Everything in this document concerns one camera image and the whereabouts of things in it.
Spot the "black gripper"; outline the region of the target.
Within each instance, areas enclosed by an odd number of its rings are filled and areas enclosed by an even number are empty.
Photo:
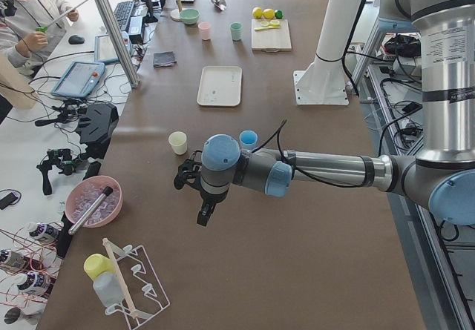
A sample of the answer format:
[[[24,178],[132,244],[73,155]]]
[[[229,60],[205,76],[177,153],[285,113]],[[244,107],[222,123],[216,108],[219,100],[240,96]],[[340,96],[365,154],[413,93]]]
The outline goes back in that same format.
[[[201,150],[195,150],[185,162],[178,166],[177,174],[174,178],[174,187],[177,190],[183,189],[185,185],[190,186],[194,190],[200,192],[203,200],[200,211],[197,215],[197,224],[207,226],[216,204],[224,201],[226,198],[226,189],[203,187],[201,184],[201,162],[195,160],[196,155],[201,153]]]

